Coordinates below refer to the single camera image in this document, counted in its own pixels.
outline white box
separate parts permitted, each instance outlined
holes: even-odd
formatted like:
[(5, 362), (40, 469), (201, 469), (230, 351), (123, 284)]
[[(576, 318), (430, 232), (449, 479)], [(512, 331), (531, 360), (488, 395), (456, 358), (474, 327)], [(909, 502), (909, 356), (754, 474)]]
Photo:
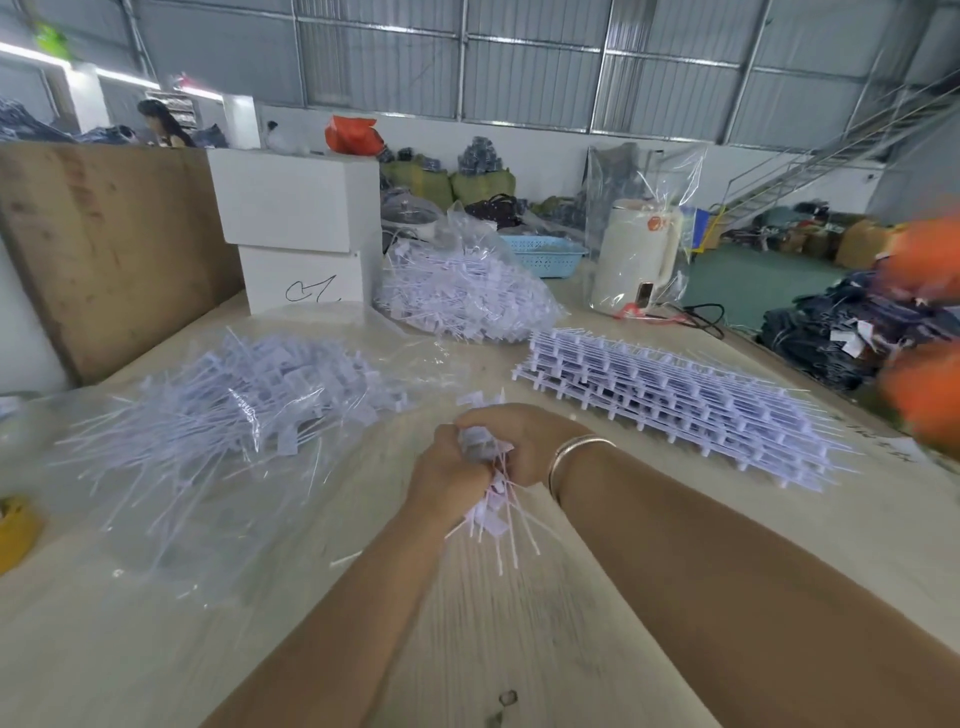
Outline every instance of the white box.
[(381, 250), (376, 159), (207, 151), (224, 238), (233, 245), (350, 253)]
[(291, 303), (359, 301), (370, 304), (380, 256), (312, 253), (240, 246), (250, 313)]

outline forearm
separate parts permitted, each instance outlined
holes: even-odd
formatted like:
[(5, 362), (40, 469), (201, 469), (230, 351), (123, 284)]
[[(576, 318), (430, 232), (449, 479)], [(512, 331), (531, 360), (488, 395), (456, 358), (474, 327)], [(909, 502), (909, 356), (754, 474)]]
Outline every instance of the forearm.
[(725, 728), (956, 724), (960, 657), (808, 552), (609, 446), (558, 475), (570, 522)]
[(443, 523), (401, 509), (202, 728), (360, 725), (443, 548)]

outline white pillar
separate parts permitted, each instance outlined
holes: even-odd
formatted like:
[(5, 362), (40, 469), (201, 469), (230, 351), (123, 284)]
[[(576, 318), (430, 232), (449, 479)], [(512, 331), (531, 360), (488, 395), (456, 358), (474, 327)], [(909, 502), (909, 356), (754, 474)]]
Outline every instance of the white pillar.
[(93, 63), (74, 63), (72, 68), (64, 68), (63, 73), (66, 74), (80, 131), (89, 132), (97, 127), (110, 126), (110, 115), (97, 76), (97, 67)]
[(252, 96), (224, 94), (227, 142), (233, 149), (260, 149), (260, 126)]

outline bracelet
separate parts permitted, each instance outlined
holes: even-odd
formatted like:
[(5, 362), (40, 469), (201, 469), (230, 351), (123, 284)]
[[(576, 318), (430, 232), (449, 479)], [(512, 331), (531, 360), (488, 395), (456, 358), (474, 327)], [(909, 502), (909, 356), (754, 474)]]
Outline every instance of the bracelet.
[(553, 473), (557, 470), (557, 466), (560, 465), (560, 461), (567, 457), (576, 448), (580, 447), (581, 445), (588, 445), (589, 443), (606, 443), (612, 448), (616, 447), (616, 445), (606, 437), (600, 437), (599, 435), (580, 435), (579, 437), (574, 437), (560, 445), (557, 448), (557, 451), (553, 454), (553, 462), (550, 463), (550, 470), (547, 471), (546, 475), (546, 489), (549, 492), (550, 497), (552, 497), (554, 500), (557, 500), (557, 493), (553, 489)]

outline plywood partition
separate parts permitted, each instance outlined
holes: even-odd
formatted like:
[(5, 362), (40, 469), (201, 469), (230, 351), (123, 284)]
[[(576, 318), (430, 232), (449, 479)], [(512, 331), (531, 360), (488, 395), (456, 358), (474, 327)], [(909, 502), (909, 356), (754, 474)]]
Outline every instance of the plywood partition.
[(78, 384), (243, 287), (202, 150), (0, 144), (0, 230)]

